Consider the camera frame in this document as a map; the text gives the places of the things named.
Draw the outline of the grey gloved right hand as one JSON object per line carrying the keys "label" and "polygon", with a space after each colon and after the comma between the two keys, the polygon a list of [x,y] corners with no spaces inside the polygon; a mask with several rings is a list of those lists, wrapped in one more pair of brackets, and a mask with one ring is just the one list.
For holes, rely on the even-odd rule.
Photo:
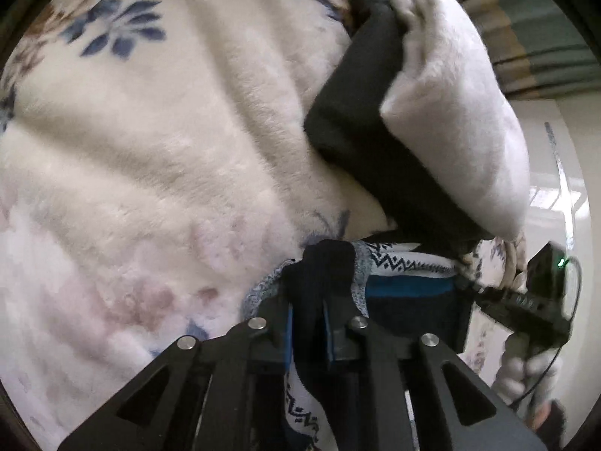
{"label": "grey gloved right hand", "polygon": [[551,400],[562,369],[562,359],[554,349],[532,353],[527,335],[513,333],[505,341],[500,368],[492,390],[506,403],[511,404],[534,390],[535,408]]}

